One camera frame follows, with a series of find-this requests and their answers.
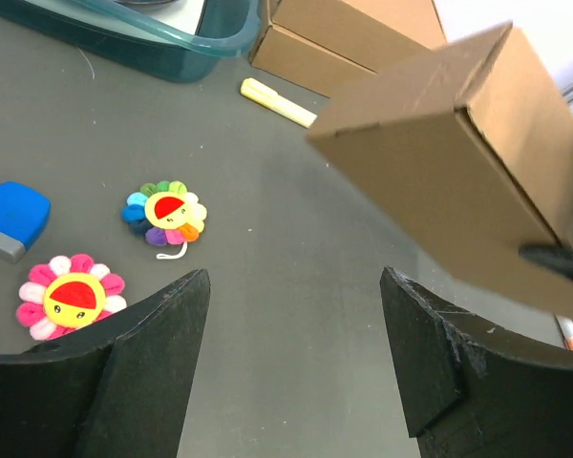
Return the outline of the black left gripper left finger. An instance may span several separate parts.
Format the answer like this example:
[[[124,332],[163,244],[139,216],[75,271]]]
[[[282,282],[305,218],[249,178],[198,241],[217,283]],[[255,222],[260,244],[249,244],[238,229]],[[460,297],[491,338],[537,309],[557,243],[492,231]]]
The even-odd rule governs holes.
[[[0,457],[174,457],[210,302],[197,269],[20,354],[0,354]]]

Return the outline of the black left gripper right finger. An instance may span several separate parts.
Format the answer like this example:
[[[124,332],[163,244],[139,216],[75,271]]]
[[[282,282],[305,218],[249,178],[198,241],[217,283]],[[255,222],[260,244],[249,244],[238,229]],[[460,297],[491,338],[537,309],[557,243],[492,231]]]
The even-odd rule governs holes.
[[[381,300],[423,457],[573,457],[573,352],[512,332],[387,267]]]

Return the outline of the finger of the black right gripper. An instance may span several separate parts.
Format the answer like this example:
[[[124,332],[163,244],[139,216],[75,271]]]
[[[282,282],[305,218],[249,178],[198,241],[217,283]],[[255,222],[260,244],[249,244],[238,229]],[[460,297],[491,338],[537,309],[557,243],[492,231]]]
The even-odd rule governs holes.
[[[525,260],[573,280],[573,248],[526,244],[519,249],[519,254]]]

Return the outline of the brown cardboard box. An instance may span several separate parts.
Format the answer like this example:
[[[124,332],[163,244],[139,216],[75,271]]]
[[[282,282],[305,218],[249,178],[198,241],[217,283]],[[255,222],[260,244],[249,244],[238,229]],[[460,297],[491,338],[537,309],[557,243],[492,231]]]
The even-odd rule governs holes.
[[[573,319],[573,281],[519,254],[573,248],[573,113],[521,29],[351,82],[308,141],[454,278]]]

